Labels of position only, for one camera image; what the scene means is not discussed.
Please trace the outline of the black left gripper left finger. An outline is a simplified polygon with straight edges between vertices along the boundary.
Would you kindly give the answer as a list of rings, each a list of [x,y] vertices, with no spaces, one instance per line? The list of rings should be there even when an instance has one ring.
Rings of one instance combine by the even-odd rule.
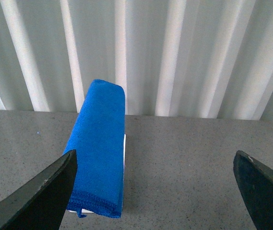
[[[59,229],[76,172],[76,150],[70,150],[0,201],[0,230]]]

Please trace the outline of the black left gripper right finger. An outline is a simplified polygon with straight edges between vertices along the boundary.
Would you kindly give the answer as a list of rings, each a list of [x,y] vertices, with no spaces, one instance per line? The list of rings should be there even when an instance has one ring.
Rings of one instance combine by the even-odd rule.
[[[273,230],[273,170],[238,150],[233,172],[256,229]]]

